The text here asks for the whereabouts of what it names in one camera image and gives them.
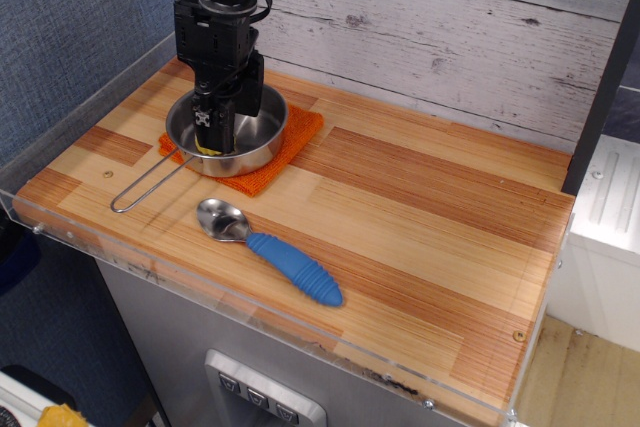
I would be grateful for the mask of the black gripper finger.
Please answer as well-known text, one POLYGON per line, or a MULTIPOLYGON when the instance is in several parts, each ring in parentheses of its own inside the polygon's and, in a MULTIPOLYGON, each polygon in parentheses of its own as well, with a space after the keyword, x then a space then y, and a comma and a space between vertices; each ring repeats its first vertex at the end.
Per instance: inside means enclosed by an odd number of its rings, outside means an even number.
POLYGON ((195 136, 205 139, 234 136, 235 107, 229 98, 194 93, 191 111, 195 136))
POLYGON ((236 113, 256 117, 261 109, 264 85, 264 57, 255 50, 238 76, 240 90, 236 96, 236 113))

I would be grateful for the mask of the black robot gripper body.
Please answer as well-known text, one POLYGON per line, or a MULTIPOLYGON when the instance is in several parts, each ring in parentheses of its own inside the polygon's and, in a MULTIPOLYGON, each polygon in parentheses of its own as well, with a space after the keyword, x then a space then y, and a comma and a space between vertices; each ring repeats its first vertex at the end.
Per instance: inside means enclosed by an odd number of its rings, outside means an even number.
POLYGON ((260 84, 257 0, 227 5, 214 0, 174 0, 178 60, 195 75, 200 95, 222 95, 260 84))

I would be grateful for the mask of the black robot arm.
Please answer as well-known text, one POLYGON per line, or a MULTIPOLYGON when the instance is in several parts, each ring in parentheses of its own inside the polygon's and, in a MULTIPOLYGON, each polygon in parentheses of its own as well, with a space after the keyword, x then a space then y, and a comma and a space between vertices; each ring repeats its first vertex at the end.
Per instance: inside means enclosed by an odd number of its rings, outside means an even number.
POLYGON ((261 109, 264 58, 256 22, 272 0, 174 0, 177 58, 194 72, 191 97, 196 149, 205 155, 235 149, 237 114, 261 109))

